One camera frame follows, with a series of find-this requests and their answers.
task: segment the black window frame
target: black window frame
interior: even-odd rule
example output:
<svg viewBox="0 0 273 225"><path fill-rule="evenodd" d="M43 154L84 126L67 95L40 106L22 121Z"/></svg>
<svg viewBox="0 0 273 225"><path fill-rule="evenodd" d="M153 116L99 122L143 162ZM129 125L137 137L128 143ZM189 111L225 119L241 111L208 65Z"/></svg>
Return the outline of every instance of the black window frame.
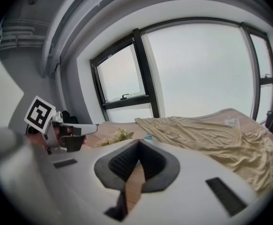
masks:
<svg viewBox="0 0 273 225"><path fill-rule="evenodd" d="M145 95L125 98L120 101L107 103L104 97L104 93L103 93L103 89L102 89L97 68L108 58L110 58L114 54L120 52L121 50L123 50L124 48L130 45L133 45L135 49L135 54L136 54L139 68L140 68L140 74L141 74L141 78L142 78L142 82L143 82L143 86L145 90ZM110 121L110 118L107 114L107 110L109 109L147 104L147 103L151 104L153 117L154 118L160 117L153 79L151 76L150 67L146 57L145 48L141 40L140 31L138 29L133 30L132 34L124 37L123 39L119 40L118 42L114 43L112 46L108 47L103 52L101 52L97 57L95 57L94 59L90 61L90 65L91 65L91 72L92 72L96 94L99 99L103 116L106 121Z"/></svg>
<svg viewBox="0 0 273 225"><path fill-rule="evenodd" d="M263 33L253 27L247 26L245 23L241 23L242 28L245 32L245 37L246 40L248 42L248 46L249 46L249 50L250 53L253 56L253 71L254 71L254 77L256 78L254 85L255 85L255 100L256 102L253 105L253 109L252 109L252 115L251 117L256 120L258 117L258 112L259 112L259 106L260 106L260 97L261 97L261 87L262 85L267 85L267 84L272 84L273 85L273 51L272 51L272 47L271 44L269 42L268 36L266 33ZM260 73L260 68L259 68L259 61L258 61L258 56L257 56L257 52L255 49L255 45L253 43L253 40L251 38L251 35L257 36L263 40L265 40L266 42L266 46L268 49L268 53L269 53L269 58L270 58L270 63L271 63L271 71L272 71L272 77L261 77L261 73ZM272 103L271 106L269 108L271 111L273 111L273 96L272 96Z"/></svg>
<svg viewBox="0 0 273 225"><path fill-rule="evenodd" d="M267 34L259 31L258 29L248 26L247 24L243 22L239 23L239 22L234 22L234 21L230 21L226 19L211 18L211 17L187 17L187 18L178 18L178 19L168 20L164 22L159 22L159 23L147 26L141 30L135 29L133 30L132 34L129 34L125 38L114 43L112 46L104 50L96 58L90 61L96 93L97 93L100 106L106 121L109 121L109 117L106 111L108 109L146 104L146 103L151 103L153 117L154 118L160 117L156 93L154 89L154 83L153 83L146 51L145 51L141 36L146 33L150 33L150 32L167 28L167 27L172 27L172 26L182 25L182 24L194 24L194 23L221 24L221 25L237 27L237 28L240 28L240 30L242 31L243 37L245 39L245 43L250 55L250 59L251 59L252 78L253 78L253 85L254 85L254 99L253 99L253 105L252 105L251 118L254 120L257 119L259 105L260 105L261 86L266 84L273 84L273 51L272 51L269 39L267 37ZM270 56L272 77L261 78L257 52L255 49L254 43L252 41L251 35L255 35L266 41L266 46ZM133 44L135 48L135 53L136 53L139 67L140 67L140 73L141 73L146 94L139 97L132 97L132 98L127 98L125 100L105 103L102 87L98 77L97 67L102 62L107 60L110 56L116 54L117 52L119 52L120 50L124 49L125 47L131 44ZM271 104L270 110L273 110L273 97L272 97L272 104Z"/></svg>

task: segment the window handle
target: window handle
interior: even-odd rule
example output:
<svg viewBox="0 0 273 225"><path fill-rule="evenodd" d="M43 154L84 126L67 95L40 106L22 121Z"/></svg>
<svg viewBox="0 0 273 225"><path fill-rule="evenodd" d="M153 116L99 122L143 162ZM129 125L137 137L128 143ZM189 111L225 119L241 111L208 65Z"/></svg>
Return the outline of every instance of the window handle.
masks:
<svg viewBox="0 0 273 225"><path fill-rule="evenodd" d="M124 97L125 95L129 95L129 93L122 95L121 100L125 100L125 99L127 99L126 97Z"/></svg>

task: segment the black slot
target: black slot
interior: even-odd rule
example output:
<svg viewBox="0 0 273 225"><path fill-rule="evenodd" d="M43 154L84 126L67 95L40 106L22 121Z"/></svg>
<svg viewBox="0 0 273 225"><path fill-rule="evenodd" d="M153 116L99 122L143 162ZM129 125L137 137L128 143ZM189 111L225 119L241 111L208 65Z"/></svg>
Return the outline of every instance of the black slot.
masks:
<svg viewBox="0 0 273 225"><path fill-rule="evenodd" d="M65 161L53 163L53 165L55 168L62 168L62 167L69 166L69 165L72 165L75 163L77 163L77 161L75 159L67 159Z"/></svg>
<svg viewBox="0 0 273 225"><path fill-rule="evenodd" d="M125 193L120 193L117 205L109 208L104 214L117 221L123 221L128 214Z"/></svg>
<svg viewBox="0 0 273 225"><path fill-rule="evenodd" d="M145 179L147 181L164 170L167 160L164 155L143 143L139 143L139 147L140 163L144 169Z"/></svg>
<svg viewBox="0 0 273 225"><path fill-rule="evenodd" d="M220 178L206 180L206 183L231 217L247 207Z"/></svg>

